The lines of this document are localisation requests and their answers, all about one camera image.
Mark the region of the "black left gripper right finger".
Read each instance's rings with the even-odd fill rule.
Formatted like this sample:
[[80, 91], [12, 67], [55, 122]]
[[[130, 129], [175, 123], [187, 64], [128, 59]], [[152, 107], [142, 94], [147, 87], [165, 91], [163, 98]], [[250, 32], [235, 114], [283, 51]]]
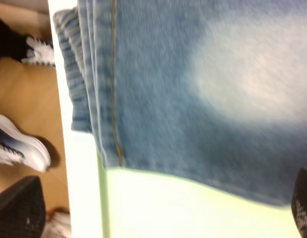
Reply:
[[301, 237], [307, 238], [307, 168], [298, 173], [291, 209]]

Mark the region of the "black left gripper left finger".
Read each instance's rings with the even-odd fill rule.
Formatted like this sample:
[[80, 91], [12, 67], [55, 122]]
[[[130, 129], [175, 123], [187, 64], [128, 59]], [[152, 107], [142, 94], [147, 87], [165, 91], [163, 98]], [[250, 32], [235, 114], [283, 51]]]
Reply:
[[0, 193], [0, 238], [39, 238], [45, 223], [38, 176], [26, 176]]

